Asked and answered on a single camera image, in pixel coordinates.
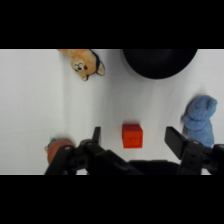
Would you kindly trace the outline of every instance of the plush toy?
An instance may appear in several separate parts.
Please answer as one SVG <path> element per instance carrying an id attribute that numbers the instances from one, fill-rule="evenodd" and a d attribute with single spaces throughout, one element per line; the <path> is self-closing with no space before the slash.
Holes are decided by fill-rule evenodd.
<path id="1" fill-rule="evenodd" d="M 214 134 L 210 118 L 216 111 L 217 101 L 210 96 L 202 96 L 190 105 L 184 124 L 188 129 L 188 137 L 204 146 L 212 147 Z"/>
<path id="2" fill-rule="evenodd" d="M 45 147 L 45 151 L 48 155 L 48 163 L 51 164 L 59 148 L 67 145 L 72 145 L 72 143 L 66 140 L 52 139 L 49 145 Z"/>
<path id="3" fill-rule="evenodd" d="M 97 54 L 90 49 L 58 49 L 58 51 L 69 55 L 73 70 L 87 81 L 90 75 L 97 73 L 101 76 L 105 74 L 105 68 Z"/>

